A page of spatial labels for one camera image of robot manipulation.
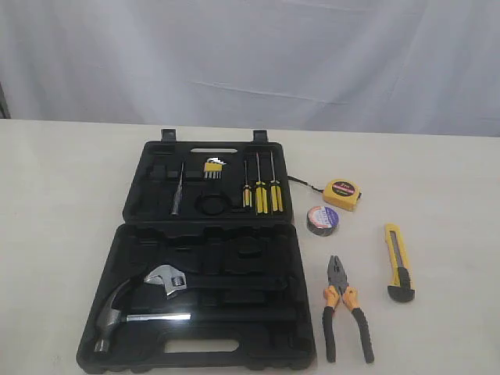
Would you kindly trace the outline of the black electrical tape roll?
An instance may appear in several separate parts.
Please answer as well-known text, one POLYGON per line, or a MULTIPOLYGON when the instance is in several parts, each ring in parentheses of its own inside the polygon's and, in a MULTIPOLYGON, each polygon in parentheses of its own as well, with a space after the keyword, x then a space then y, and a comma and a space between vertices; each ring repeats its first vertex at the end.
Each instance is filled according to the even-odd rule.
POLYGON ((312 207, 306 215, 306 226, 310 232, 320 237, 328 237, 336 230, 338 214, 327 206, 312 207))

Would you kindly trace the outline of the yellow tape measure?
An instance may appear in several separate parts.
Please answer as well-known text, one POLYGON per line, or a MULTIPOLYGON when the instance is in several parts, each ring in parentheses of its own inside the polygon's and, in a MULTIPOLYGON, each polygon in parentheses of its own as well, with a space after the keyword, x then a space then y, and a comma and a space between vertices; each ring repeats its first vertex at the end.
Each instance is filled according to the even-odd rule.
POLYGON ((359 187, 346 179, 331 180, 324 188, 314 187, 309 182, 297 177, 289 176, 288 179, 320 193, 327 204, 349 212, 355 210, 362 197, 362 192, 359 187))

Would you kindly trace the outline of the black plastic tool case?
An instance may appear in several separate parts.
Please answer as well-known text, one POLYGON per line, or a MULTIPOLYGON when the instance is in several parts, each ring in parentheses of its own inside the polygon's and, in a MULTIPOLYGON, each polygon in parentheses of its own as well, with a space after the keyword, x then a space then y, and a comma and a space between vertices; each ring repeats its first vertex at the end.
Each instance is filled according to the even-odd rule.
POLYGON ((89 374, 181 367, 243 366, 307 368, 316 347, 301 252, 294 225, 282 146, 257 130, 251 141, 180 141, 163 130, 145 144, 123 208, 101 280, 95 292, 76 360, 89 374), (268 213, 256 212, 259 153, 268 213), (283 212, 273 212, 270 153, 280 181, 283 212), (217 157, 226 164, 219 180, 204 178, 204 164, 217 157), (252 206, 242 206, 244 161, 252 206), (180 210, 170 214, 180 165, 184 179, 180 210), (167 297, 161 286, 144 284, 157 266, 170 264, 198 275, 275 276, 287 280, 282 291, 187 289, 167 297), (195 310, 283 308, 298 314, 290 322, 125 323, 113 333, 107 353, 94 352, 95 323, 109 294, 124 281, 113 307, 124 313, 177 313, 195 310))

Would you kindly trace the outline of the orange black combination pliers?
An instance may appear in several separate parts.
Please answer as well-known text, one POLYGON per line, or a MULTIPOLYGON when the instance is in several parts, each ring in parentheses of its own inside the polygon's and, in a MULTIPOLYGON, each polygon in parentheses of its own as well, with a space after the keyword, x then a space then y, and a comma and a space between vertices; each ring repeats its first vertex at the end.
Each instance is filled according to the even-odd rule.
POLYGON ((370 336, 370 328, 365 313, 358 301, 358 290, 351 287, 348 282, 345 268, 337 255, 332 255, 327 265, 328 287, 323 290, 325 306, 323 308, 322 325, 327 361, 336 362, 336 344, 334 325, 332 323, 334 312, 339 302, 343 302, 354 317, 358 328, 362 352, 366 363, 374 363, 375 357, 370 336))

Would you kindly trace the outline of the yellow utility knife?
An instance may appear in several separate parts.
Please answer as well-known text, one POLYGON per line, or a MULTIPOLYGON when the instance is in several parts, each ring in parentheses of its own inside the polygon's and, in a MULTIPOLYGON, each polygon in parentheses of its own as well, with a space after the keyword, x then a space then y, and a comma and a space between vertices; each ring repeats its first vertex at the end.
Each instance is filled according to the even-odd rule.
POLYGON ((384 236, 389 251, 392 277, 387 292, 392 300, 400 303, 411 302, 415 297, 409 260, 407 258, 402 233, 398 225, 386 223, 384 236))

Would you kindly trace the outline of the small yellow black screwdriver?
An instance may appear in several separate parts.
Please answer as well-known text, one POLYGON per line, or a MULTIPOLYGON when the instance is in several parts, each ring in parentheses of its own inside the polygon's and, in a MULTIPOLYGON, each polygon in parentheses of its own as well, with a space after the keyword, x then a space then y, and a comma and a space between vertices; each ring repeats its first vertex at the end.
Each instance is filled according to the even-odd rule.
POLYGON ((242 206, 244 208, 248 208, 252 206, 252 189, 248 182, 248 164, 246 160, 244 161, 244 168, 245 168, 245 174, 244 174, 245 180, 242 189, 242 206))

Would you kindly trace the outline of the middle yellow black screwdriver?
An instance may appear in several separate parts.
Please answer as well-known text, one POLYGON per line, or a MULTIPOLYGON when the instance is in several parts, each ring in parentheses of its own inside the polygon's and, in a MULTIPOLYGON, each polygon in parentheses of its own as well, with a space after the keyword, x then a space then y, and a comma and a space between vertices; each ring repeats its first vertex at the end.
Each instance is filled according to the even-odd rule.
POLYGON ((255 183, 256 212, 258 214, 267 214, 269 212, 267 203, 267 190, 261 176, 260 158, 258 152, 255 154, 255 158, 257 167, 257 181, 255 183))

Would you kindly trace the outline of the right yellow black screwdriver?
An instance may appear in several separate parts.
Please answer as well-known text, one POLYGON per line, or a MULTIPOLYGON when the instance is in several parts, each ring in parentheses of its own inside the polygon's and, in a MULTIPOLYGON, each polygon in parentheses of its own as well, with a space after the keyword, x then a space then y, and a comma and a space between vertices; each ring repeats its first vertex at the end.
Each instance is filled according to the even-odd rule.
POLYGON ((271 207, 274 213, 276 212, 282 213, 284 211, 284 205, 282 201, 280 181, 277 179, 276 170, 274 166, 273 152, 270 153, 270 165, 272 172, 272 180, 270 181, 271 207))

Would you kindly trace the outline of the yellow hex key set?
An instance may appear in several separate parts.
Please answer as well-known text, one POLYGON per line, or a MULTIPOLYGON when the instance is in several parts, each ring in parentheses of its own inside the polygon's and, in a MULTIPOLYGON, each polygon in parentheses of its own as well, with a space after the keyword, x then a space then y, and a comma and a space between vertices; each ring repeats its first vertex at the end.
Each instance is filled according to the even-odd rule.
POLYGON ((217 157, 208 158, 204 164, 204 178, 206 180, 219 180, 222 177, 223 166, 225 164, 223 160, 217 157))

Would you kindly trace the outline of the clear tester screwdriver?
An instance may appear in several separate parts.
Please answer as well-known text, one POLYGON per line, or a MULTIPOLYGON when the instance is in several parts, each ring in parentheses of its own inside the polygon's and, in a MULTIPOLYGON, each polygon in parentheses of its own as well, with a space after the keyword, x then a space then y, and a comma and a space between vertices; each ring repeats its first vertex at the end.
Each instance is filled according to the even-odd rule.
POLYGON ((180 201, 182 199, 182 189, 183 189, 183 179, 184 179, 184 162, 180 165, 179 180, 177 184, 177 189, 173 196, 173 202, 170 214, 172 216, 177 216, 180 210, 180 201))

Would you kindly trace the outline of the white backdrop cloth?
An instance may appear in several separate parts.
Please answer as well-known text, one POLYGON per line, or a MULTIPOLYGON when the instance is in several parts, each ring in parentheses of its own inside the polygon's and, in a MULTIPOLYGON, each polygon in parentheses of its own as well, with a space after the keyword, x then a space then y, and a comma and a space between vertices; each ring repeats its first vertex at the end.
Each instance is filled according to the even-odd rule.
POLYGON ((499 134, 496 1, 4 1, 12 118, 499 134))

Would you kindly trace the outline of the steel claw hammer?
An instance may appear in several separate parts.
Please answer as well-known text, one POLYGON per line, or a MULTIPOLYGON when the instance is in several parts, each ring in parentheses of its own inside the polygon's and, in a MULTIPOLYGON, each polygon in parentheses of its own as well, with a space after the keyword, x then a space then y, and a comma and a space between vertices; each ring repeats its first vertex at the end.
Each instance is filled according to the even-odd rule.
POLYGON ((107 353, 111 346, 115 329, 125 323, 142 323, 149 321, 175 323, 191 321, 215 323, 290 322, 296 320, 298 316, 296 310, 292 307, 129 314, 113 307, 113 304, 119 297, 120 293, 122 291, 128 291, 129 289, 130 280, 126 280, 116 287, 106 299, 95 323, 98 331, 98 339, 95 342, 94 352, 107 353))

